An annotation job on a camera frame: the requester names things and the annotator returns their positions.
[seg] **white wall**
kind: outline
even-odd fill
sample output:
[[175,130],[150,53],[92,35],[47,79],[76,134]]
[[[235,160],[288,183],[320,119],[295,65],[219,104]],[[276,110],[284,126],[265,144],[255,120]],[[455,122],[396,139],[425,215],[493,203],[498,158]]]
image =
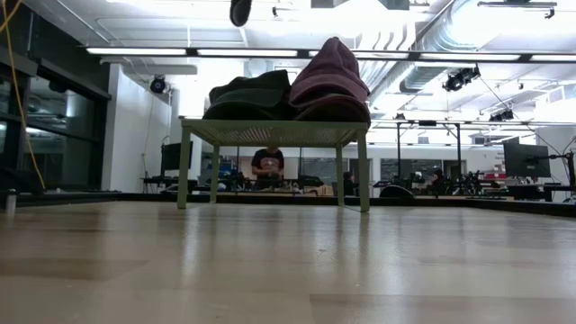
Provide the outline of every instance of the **white wall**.
[[160,146],[169,135],[171,108],[112,64],[104,142],[104,190],[141,193],[144,164],[150,176],[160,174]]

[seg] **desk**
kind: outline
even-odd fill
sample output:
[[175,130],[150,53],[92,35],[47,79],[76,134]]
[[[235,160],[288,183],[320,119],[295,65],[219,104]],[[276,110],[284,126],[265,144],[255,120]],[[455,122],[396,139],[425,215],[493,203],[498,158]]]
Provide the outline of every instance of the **desk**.
[[544,199],[547,202],[552,202],[553,192],[573,192],[576,188],[568,185],[549,185],[549,184],[513,184],[508,185],[508,189],[514,198],[518,199]]
[[[368,157],[365,122],[325,122],[325,121],[205,121],[181,117],[182,140],[180,149],[180,175],[178,183],[178,208],[186,208],[188,183],[188,157],[190,155],[190,134],[212,144],[212,179],[218,178],[220,147],[277,146],[279,148],[333,148],[337,160],[338,204],[344,205],[344,171],[342,169],[342,148],[357,140],[360,183],[360,212],[370,210],[368,191]],[[210,201],[216,203],[218,182],[211,182]]]

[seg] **security camera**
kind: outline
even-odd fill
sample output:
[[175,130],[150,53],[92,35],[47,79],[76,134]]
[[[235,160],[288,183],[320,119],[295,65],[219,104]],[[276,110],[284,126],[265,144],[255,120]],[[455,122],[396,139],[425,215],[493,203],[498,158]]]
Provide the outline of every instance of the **security camera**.
[[170,91],[170,84],[166,82],[166,76],[154,76],[154,80],[150,83],[150,91],[158,95]]

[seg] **cable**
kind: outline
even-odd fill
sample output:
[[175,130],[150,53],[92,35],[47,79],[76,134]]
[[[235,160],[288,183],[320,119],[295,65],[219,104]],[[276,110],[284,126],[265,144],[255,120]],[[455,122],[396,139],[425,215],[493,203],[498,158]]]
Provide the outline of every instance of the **cable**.
[[[4,19],[5,19],[5,25],[3,24],[2,26],[0,26],[0,32],[2,32],[2,30],[4,28],[6,28],[6,37],[8,39],[8,54],[10,56],[10,65],[12,68],[12,78],[13,78],[13,82],[14,82],[14,88],[16,89],[16,101],[18,102],[18,109],[20,109],[20,116],[22,118],[22,126],[23,128],[26,130],[26,115],[24,114],[24,109],[23,109],[23,105],[22,105],[22,98],[20,97],[20,89],[18,87],[18,78],[16,76],[16,67],[14,64],[14,54],[12,52],[12,40],[10,37],[10,28],[8,27],[8,23],[10,22],[10,18],[12,16],[14,16],[14,13],[16,12],[16,9],[18,9],[18,5],[20,4],[21,1],[18,1],[18,3],[16,4],[16,7],[14,8],[14,10],[12,10],[11,15],[8,15],[8,12],[6,10],[6,1],[4,1],[2,3],[2,7],[4,10]],[[34,164],[34,170],[36,171],[36,175],[38,175],[38,179],[40,180],[40,184],[42,185],[42,189],[46,190],[46,185],[44,184],[44,178],[42,177],[42,174],[40,172],[40,170],[38,169],[38,164],[36,163],[36,157],[34,156],[34,151],[32,150],[32,144],[30,142],[30,136],[28,135],[28,132],[24,133],[24,137],[26,138],[26,143],[28,144],[28,150],[30,151],[30,156],[32,159],[32,163]]]
[[20,8],[20,5],[22,4],[22,0],[18,0],[12,12],[10,14],[6,14],[6,0],[2,1],[3,1],[2,6],[4,7],[4,22],[2,23],[2,25],[0,25],[0,33],[2,33],[5,28],[6,31],[8,31],[8,23],[12,20],[12,18],[18,11],[18,8]]
[[[486,83],[486,81],[484,81],[484,79],[481,76],[479,77],[479,79],[486,85],[488,90],[490,90],[490,92],[492,92],[492,94],[500,101],[500,103],[502,105],[504,105],[505,108],[508,108],[508,105],[505,104],[502,99],[500,99],[500,97],[494,92],[494,90],[492,90],[492,88]],[[518,115],[514,111],[512,111],[511,109],[510,109],[510,111],[512,112],[512,114],[514,114],[514,117],[516,117],[517,119],[519,119],[522,122],[522,119],[520,117],[518,117]],[[532,127],[530,127],[529,125],[525,125],[525,126],[530,131],[532,131],[534,133],[534,135],[536,135],[542,142],[544,142],[546,145],[548,145],[548,147],[550,149],[552,149],[554,152],[556,152],[556,154],[558,154],[559,156],[562,155],[554,146],[552,146],[550,143],[548,143],[548,141],[546,141],[546,139],[543,139],[542,136],[540,136],[538,133],[536,133],[536,131],[534,129],[532,129]],[[568,172],[566,162],[563,159],[562,159],[562,166],[564,167],[564,172],[566,173],[566,177],[570,180],[570,173]]]
[[150,124],[152,123],[152,113],[154,112],[154,99],[156,97],[152,95],[150,104],[150,115],[148,116],[148,128],[146,129],[146,139],[144,140],[144,152],[142,152],[142,162],[144,163],[144,176],[148,177],[148,169],[146,168],[146,151],[148,149],[148,138],[150,135]]
[[568,149],[570,147],[570,145],[576,140],[576,137],[572,138],[570,140],[570,143],[568,143],[568,145],[566,145],[566,147],[564,148],[564,150],[562,151],[562,155],[566,154],[566,149]]

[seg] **wooden floor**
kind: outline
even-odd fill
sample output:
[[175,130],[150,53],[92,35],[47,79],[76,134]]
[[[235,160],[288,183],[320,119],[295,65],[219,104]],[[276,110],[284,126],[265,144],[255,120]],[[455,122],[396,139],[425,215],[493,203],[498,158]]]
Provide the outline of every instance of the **wooden floor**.
[[576,221],[114,202],[0,222],[0,323],[576,322]]

